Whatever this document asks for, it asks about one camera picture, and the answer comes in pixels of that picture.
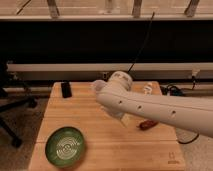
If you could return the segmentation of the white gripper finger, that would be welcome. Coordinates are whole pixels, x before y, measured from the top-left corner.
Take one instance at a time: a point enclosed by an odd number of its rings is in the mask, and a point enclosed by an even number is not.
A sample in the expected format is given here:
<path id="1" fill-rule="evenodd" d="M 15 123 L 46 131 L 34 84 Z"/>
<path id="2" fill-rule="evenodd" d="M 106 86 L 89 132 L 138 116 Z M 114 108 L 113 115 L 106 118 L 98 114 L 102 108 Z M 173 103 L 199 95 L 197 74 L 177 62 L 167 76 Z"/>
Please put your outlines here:
<path id="1" fill-rule="evenodd" d="M 130 116 L 128 114 L 125 114 L 122 118 L 121 118 L 121 123 L 125 126 L 128 127 L 130 124 Z"/>

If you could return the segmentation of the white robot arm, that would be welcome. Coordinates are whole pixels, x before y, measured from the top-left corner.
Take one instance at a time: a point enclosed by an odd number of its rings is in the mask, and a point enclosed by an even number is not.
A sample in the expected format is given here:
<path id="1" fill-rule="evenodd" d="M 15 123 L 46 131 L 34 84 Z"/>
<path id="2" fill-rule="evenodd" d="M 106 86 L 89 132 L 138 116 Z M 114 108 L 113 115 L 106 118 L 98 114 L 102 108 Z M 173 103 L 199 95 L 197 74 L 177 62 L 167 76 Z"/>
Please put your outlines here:
<path id="1" fill-rule="evenodd" d="M 116 71 L 107 82 L 96 80 L 96 101 L 116 119 L 128 113 L 213 138 L 213 99 L 163 96 L 131 90 L 133 80 Z"/>

